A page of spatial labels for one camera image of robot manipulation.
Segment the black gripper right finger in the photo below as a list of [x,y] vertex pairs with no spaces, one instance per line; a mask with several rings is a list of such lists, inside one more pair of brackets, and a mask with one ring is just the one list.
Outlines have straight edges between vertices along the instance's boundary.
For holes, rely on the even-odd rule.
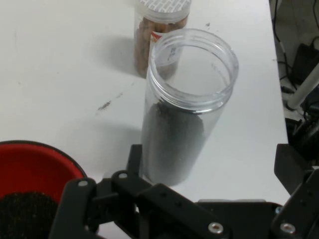
[[271,223],[277,239],[319,237],[319,170],[289,144],[278,144],[274,173],[290,195]]

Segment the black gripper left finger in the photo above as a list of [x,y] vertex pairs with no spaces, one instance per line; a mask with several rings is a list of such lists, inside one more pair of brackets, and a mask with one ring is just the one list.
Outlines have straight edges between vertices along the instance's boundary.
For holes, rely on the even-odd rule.
[[127,168],[96,183],[69,181],[51,228],[52,239],[96,239],[113,222],[133,239],[229,239],[231,227],[169,187],[139,176],[142,146],[131,146]]

